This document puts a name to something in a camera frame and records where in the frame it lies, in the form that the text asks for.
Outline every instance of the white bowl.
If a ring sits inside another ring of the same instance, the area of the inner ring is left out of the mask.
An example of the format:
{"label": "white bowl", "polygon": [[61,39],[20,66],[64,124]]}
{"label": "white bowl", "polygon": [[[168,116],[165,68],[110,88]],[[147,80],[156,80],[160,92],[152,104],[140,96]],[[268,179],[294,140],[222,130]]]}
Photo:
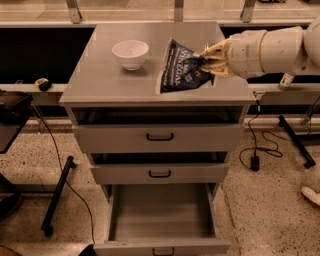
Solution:
{"label": "white bowl", "polygon": [[136,70],[147,59],[149,46],[142,41],[127,40],[112,47],[112,53],[119,64],[127,70]]}

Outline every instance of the drawer front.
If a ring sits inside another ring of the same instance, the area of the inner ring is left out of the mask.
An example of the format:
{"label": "drawer front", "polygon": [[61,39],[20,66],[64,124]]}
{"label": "drawer front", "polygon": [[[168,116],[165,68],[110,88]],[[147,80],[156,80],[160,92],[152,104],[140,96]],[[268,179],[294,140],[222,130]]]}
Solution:
{"label": "drawer front", "polygon": [[227,240],[183,239],[167,242],[113,242],[97,244],[94,250],[99,256],[175,256],[199,254],[225,254],[231,243]]}
{"label": "drawer front", "polygon": [[189,126],[75,126],[84,153],[231,151],[242,124]]}
{"label": "drawer front", "polygon": [[219,183],[228,164],[93,165],[97,184]]}

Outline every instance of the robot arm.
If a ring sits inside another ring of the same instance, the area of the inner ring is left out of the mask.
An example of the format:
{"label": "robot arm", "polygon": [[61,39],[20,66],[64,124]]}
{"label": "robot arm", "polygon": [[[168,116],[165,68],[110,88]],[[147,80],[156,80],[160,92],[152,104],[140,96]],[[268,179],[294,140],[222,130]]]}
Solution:
{"label": "robot arm", "polygon": [[320,75],[320,16],[307,30],[301,27],[270,32],[247,30],[200,55],[207,59],[202,69],[220,76],[251,78],[285,73],[293,80],[295,75]]}

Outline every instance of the cabinet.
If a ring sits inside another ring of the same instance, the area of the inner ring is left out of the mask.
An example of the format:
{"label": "cabinet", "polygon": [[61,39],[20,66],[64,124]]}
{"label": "cabinet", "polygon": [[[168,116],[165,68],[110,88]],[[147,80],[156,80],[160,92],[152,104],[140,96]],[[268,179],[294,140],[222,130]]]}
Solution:
{"label": "cabinet", "polygon": [[[223,35],[215,22],[99,24],[60,100],[110,205],[99,255],[225,253],[230,246],[218,238],[212,201],[254,97],[238,77],[157,93],[170,38],[200,52]],[[150,47],[134,72],[111,53],[126,39]]]}

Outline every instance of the snack bag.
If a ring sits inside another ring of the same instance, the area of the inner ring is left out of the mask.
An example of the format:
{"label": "snack bag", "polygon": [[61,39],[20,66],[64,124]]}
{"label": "snack bag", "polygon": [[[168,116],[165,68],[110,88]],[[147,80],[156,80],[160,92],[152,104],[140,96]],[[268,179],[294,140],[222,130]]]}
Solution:
{"label": "snack bag", "polygon": [[160,93],[196,89],[208,81],[213,84],[214,75],[200,70],[205,61],[203,56],[172,39],[161,77]]}

